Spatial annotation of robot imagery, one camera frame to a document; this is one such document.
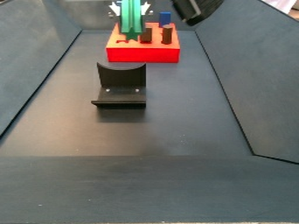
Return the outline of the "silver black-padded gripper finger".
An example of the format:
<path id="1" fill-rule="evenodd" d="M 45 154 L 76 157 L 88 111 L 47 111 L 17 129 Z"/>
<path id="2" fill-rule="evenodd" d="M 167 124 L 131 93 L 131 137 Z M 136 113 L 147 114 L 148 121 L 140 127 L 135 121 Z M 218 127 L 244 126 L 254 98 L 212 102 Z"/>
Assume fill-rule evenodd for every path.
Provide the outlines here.
<path id="1" fill-rule="evenodd" d="M 118 16 L 120 15 L 120 6 L 122 6 L 120 1 L 112 1 L 111 4 L 108 5 L 110 9 L 115 12 Z"/>

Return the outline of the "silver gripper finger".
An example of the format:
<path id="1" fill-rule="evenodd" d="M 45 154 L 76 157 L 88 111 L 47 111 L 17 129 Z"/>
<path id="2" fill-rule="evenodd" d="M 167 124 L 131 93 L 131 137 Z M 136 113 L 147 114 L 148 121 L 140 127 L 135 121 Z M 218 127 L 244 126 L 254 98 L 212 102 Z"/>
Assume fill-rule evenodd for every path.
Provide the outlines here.
<path id="1" fill-rule="evenodd" d="M 144 15 L 151 7 L 151 4 L 146 1 L 144 4 L 140 6 L 142 8 L 142 15 Z"/>

